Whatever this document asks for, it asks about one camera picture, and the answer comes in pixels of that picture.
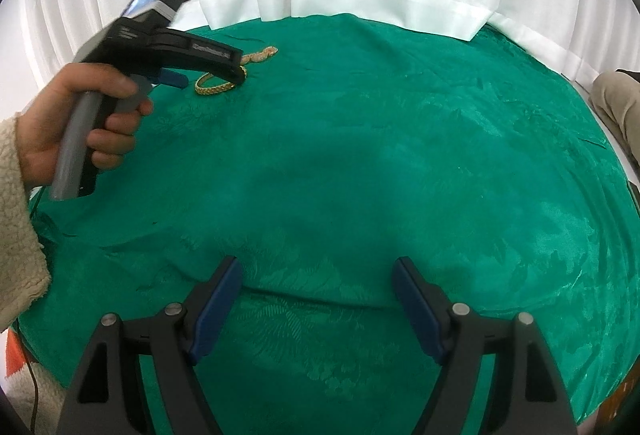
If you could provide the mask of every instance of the orange fabric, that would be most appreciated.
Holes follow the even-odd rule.
[[[35,359],[30,352],[25,349],[20,342],[18,335],[9,329],[6,336],[6,376],[14,375],[19,371],[27,362],[26,357],[29,358],[30,363],[34,363]]]
[[[598,420],[596,421],[595,434],[601,433],[607,424],[614,420],[622,403],[631,394],[635,387],[640,383],[640,357],[633,365],[625,380],[618,386],[618,389],[609,398],[602,403],[598,411]]]

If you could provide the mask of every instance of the person's hand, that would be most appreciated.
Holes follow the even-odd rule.
[[[65,131],[76,94],[88,90],[117,98],[135,94],[138,86],[110,65],[71,63],[64,66],[38,94],[31,107],[18,118],[16,142],[22,180],[28,188],[48,186],[56,170],[60,141]],[[101,170],[122,163],[122,156],[135,146],[133,133],[143,116],[150,115],[153,103],[146,99],[136,111],[113,113],[105,129],[94,129],[86,145],[95,150],[91,160]]]

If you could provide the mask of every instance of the blue gripper pad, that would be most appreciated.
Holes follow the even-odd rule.
[[[433,357],[433,360],[437,364],[442,365],[444,358],[449,352],[442,342],[443,338],[448,335],[448,332],[443,332],[443,325],[436,319],[436,315],[426,299],[422,296],[414,277],[407,270],[402,260],[403,259],[400,258],[396,261],[392,271],[391,281],[394,291],[402,304],[405,315],[414,329],[415,336],[418,338],[418,342],[420,342],[422,351],[430,357]],[[415,269],[413,263],[410,261],[409,263],[411,267]],[[435,285],[428,287],[434,287],[440,290],[440,288]]]
[[[210,354],[218,341],[220,330],[242,287],[242,266],[235,259],[226,270],[209,301],[195,322],[193,343],[189,350],[192,365],[197,365],[205,355]]]

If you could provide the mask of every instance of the person's knee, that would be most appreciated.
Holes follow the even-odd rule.
[[[593,81],[591,102],[602,108],[631,97],[640,97],[640,83],[624,72],[604,72]]]

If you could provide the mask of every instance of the metal screw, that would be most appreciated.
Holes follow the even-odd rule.
[[[102,316],[100,323],[102,323],[102,325],[104,325],[105,327],[110,327],[116,321],[118,321],[118,317],[116,316],[116,314],[109,313]]]
[[[169,303],[165,308],[164,308],[164,313],[167,316],[177,316],[178,314],[180,314],[182,312],[182,305],[179,303]]]
[[[524,325],[530,325],[533,323],[533,316],[528,312],[521,312],[518,314],[518,321]]]
[[[466,316],[467,314],[469,314],[469,312],[471,312],[469,305],[467,305],[466,303],[453,303],[451,309],[456,316]]]

